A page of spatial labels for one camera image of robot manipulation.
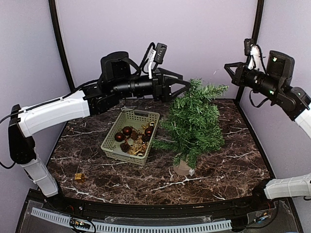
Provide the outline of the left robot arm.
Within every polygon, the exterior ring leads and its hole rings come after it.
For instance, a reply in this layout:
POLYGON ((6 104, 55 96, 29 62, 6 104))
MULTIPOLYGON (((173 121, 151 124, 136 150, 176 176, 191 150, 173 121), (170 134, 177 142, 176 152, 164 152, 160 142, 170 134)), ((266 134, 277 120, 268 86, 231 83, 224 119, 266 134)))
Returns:
POLYGON ((164 53, 151 51, 138 66, 125 51, 101 59, 102 73, 97 80, 80 85, 70 94, 35 106, 13 106, 8 119, 10 157, 20 165, 57 211, 69 207, 56 180, 35 151, 33 135, 54 125, 77 118, 105 113, 121 99, 151 95, 169 102, 189 89, 183 76, 160 68, 164 53))

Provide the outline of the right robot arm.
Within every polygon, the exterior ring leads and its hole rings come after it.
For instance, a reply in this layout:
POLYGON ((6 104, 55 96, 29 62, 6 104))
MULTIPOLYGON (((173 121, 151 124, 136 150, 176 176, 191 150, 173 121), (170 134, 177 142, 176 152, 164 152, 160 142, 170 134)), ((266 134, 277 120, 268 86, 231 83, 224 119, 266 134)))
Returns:
MULTIPOLYGON (((225 64, 224 69, 236 86, 250 87, 263 94, 272 105, 278 105, 286 115, 306 134, 311 134, 311 98, 300 87, 292 87, 294 58, 272 50, 269 52, 266 72, 249 68, 238 62, 225 64)), ((287 197, 309 197, 311 195, 311 175, 305 174, 285 179, 262 180, 252 191, 248 207, 259 210, 267 200, 287 197)))

